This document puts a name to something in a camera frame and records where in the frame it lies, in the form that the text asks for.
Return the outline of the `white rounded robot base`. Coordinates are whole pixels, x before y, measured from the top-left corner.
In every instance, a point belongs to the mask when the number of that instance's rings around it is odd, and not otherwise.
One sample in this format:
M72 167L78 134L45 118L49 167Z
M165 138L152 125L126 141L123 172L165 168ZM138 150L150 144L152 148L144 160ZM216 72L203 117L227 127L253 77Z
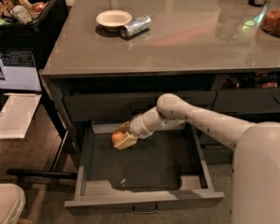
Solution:
M15 184L0 184L0 224L17 224L25 206L25 194Z

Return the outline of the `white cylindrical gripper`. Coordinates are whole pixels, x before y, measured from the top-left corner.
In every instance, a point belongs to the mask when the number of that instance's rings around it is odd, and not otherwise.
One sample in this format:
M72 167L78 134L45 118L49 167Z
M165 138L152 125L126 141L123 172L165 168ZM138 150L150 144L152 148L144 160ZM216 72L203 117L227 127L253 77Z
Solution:
M137 115L131 122L125 121L118 127L119 132L124 132L123 138L113 144L117 149L124 149L133 146L137 142L137 138L146 139L151 136L158 125L158 113L156 110L148 110L148 112Z

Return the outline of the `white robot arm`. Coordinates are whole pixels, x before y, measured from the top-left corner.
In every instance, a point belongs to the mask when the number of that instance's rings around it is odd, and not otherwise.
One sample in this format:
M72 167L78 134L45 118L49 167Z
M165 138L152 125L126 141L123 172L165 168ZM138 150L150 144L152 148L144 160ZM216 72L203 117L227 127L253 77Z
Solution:
M155 107L111 135L124 149L186 122L233 151L231 224L280 224L280 123L254 123L190 105L165 93Z

